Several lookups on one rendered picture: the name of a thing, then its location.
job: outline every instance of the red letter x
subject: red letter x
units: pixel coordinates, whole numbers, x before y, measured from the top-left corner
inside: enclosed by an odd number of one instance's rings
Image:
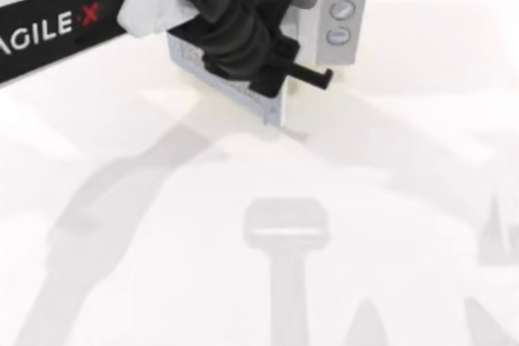
[[[87,26],[90,22],[97,21],[96,11],[99,7],[97,2],[92,3],[91,6],[83,6],[84,19],[82,22],[83,26]]]

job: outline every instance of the round knob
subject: round knob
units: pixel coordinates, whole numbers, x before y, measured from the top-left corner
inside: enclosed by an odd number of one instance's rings
[[[341,0],[335,3],[330,10],[330,14],[332,14],[332,17],[336,20],[347,20],[351,18],[354,13],[355,5],[348,0]]]
[[[346,45],[350,38],[351,33],[347,28],[334,28],[328,32],[328,43],[334,46]]]

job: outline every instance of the red logo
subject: red logo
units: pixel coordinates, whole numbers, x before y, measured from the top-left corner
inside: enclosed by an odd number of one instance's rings
[[[78,22],[81,23],[83,26],[88,26],[90,23],[97,22],[97,10],[99,8],[99,3],[94,2],[90,6],[83,6],[81,11],[83,12],[82,15],[78,15]]]

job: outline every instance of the white table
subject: white table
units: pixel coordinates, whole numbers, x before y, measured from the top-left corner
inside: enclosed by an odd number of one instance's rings
[[[269,259],[244,231],[281,232],[251,226],[257,199],[310,218],[293,234],[328,222],[304,273],[272,274],[307,295],[280,346],[513,344],[517,26],[519,0],[369,0],[358,64],[301,86],[284,131],[163,36],[0,90],[0,344],[269,344]]]

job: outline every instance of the black label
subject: black label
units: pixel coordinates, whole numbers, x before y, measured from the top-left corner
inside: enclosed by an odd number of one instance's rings
[[[124,0],[23,0],[0,8],[0,83],[125,33]]]

